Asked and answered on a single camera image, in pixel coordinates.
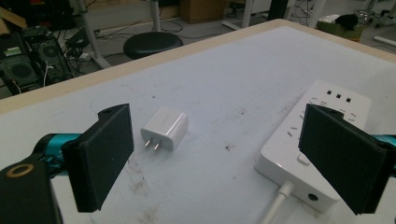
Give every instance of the charger prong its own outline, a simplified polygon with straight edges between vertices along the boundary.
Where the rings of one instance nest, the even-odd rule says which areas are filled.
[[[149,144],[151,143],[151,140],[152,140],[152,138],[150,138],[150,139],[146,142],[146,144],[145,144],[146,147],[149,146]]]
[[[161,146],[161,141],[157,145],[155,145],[154,150],[157,150],[158,148],[160,148],[160,146]]]

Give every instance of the usb wall charger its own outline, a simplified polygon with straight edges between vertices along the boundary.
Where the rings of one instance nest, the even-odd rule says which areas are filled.
[[[189,127],[185,113],[161,107],[140,130],[146,147],[175,149]]]

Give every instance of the black stool seat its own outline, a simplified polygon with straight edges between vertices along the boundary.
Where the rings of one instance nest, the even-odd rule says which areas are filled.
[[[134,35],[123,46],[124,53],[131,59],[140,59],[169,49],[183,46],[181,39],[164,32]]]

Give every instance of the table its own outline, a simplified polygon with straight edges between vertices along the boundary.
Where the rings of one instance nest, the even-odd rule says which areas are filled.
[[[80,214],[67,176],[52,180],[64,223],[259,223],[278,186],[254,169],[260,149],[317,79],[373,100],[367,133],[395,133],[396,57],[275,20],[0,101],[1,169],[47,133],[82,133],[129,103],[134,153],[102,211]],[[160,107],[190,127],[174,151],[145,149]],[[394,223],[396,180],[375,215],[343,202],[324,214],[290,197],[275,223]]]

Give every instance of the white power strip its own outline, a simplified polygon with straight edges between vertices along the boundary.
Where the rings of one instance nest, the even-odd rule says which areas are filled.
[[[316,81],[262,147],[256,169],[278,185],[289,180],[292,194],[319,212],[327,211],[340,196],[298,148],[306,104],[322,105],[344,114],[363,129],[371,100],[323,81]]]

